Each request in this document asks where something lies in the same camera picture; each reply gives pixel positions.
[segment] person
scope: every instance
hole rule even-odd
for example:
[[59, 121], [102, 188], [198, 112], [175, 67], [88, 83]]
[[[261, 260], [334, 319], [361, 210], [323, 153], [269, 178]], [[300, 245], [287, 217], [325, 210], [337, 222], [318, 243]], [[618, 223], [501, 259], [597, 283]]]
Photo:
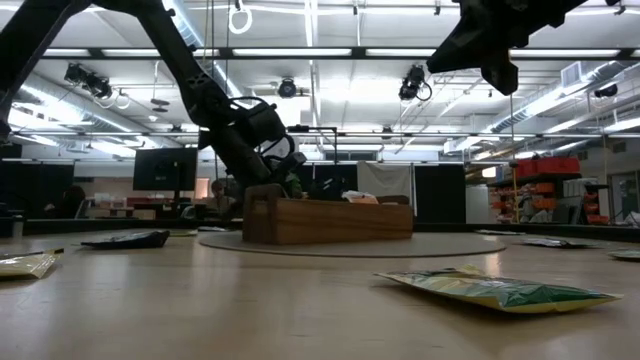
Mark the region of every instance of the person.
[[234, 198], [226, 196], [225, 187], [219, 180], [211, 183], [211, 195], [212, 197], [207, 202], [207, 208], [217, 210], [219, 215], [225, 214], [231, 204], [236, 202]]
[[58, 206], [49, 204], [44, 208], [45, 213], [55, 219], [74, 219], [80, 204], [86, 195], [80, 186], [70, 186], [63, 194]]

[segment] desk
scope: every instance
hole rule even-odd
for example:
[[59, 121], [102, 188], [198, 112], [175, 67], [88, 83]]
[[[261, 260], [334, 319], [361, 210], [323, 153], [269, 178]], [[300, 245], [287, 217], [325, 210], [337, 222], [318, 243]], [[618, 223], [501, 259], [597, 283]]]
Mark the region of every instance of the desk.
[[[635, 360], [640, 353], [633, 300], [639, 282], [630, 276], [636, 264], [603, 255], [619, 244], [603, 243], [602, 251], [514, 244], [499, 254], [411, 260], [215, 251], [193, 238], [170, 238], [162, 249], [72, 246], [113, 235], [5, 243], [3, 250], [65, 246], [66, 252], [42, 280], [0, 284], [0, 308], [8, 311], [0, 322], [3, 358]], [[510, 317], [372, 275], [464, 264], [628, 297], [571, 314]]]

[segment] computer monitor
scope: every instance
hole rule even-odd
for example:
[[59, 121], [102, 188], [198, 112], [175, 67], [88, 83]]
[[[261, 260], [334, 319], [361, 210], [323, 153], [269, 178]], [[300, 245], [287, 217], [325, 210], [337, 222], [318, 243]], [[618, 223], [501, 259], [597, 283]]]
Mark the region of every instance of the computer monitor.
[[193, 191], [197, 168], [198, 149], [138, 150], [133, 190]]

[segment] wooden crate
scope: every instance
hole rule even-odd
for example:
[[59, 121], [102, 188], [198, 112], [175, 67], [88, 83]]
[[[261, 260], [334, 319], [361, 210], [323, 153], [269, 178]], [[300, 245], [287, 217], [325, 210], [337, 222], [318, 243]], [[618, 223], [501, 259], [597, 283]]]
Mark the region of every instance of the wooden crate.
[[280, 197], [277, 185], [247, 189], [243, 239], [268, 244], [316, 244], [409, 239], [407, 205], [351, 204]]

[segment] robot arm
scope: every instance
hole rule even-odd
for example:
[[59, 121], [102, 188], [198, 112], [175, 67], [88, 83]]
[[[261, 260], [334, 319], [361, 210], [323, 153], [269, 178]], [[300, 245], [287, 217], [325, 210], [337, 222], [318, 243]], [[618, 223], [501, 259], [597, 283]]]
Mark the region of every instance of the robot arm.
[[[201, 133], [199, 148], [211, 146], [243, 187], [279, 182], [284, 169], [273, 169], [254, 151], [265, 141], [286, 137], [275, 106], [260, 104], [245, 109], [229, 99], [198, 65], [171, 21], [173, 12], [162, 0], [26, 0], [0, 34], [0, 134], [7, 125], [13, 96], [66, 21], [91, 4], [136, 17], [158, 49], [180, 88], [182, 101]], [[291, 154], [286, 166], [303, 163], [304, 155]]]
[[[559, 27], [565, 15], [587, 0], [453, 0], [460, 21], [427, 62], [431, 73], [480, 68], [482, 77], [504, 95], [518, 89], [518, 68], [509, 49], [529, 45], [529, 35]], [[606, 0], [613, 6], [620, 0]]]

